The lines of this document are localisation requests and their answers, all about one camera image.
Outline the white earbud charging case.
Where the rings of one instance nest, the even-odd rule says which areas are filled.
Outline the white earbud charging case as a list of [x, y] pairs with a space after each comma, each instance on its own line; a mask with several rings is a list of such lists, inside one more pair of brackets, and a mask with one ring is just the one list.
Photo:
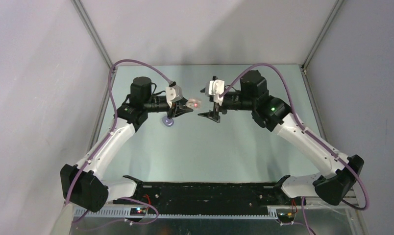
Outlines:
[[198, 98], [190, 98], [186, 102], [186, 106], [188, 108], [191, 108], [191, 109], [194, 109], [194, 110], [200, 109], [201, 108], [201, 104], [202, 104], [202, 101], [200, 99], [198, 99]]

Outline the purple earbud charging case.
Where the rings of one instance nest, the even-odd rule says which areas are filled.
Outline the purple earbud charging case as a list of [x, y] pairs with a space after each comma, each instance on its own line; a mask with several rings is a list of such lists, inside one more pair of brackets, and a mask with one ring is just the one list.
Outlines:
[[166, 127], [172, 127], [174, 124], [174, 120], [172, 118], [168, 118], [167, 116], [162, 117], [162, 122]]

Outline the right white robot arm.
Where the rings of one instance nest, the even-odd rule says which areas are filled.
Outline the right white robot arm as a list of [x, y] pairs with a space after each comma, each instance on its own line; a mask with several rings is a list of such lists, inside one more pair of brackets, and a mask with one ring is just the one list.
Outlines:
[[274, 198], [286, 205], [293, 198], [317, 196], [337, 206], [357, 182], [364, 160], [348, 156], [325, 142], [300, 120], [290, 105], [269, 94], [267, 81], [258, 70], [246, 72], [240, 90], [229, 91], [216, 76], [201, 90], [213, 103], [213, 110], [199, 116], [219, 123], [220, 115], [229, 110], [251, 111], [252, 119], [295, 146], [319, 170], [318, 174], [282, 177], [275, 185]]

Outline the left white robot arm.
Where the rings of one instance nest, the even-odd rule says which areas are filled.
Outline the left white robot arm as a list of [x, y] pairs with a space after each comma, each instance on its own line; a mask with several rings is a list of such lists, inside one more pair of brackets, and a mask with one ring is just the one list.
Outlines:
[[76, 164], [66, 164], [60, 171], [65, 203], [73, 203], [91, 212], [98, 212], [107, 202], [125, 197], [132, 204], [142, 202], [144, 190], [138, 180], [122, 177], [105, 182], [104, 173], [121, 147], [139, 130], [150, 113], [165, 112], [167, 119], [190, 113], [199, 107], [196, 101], [182, 96], [182, 90], [172, 83], [164, 95], [152, 91], [154, 83], [148, 77], [136, 77], [130, 94], [119, 108], [107, 133]]

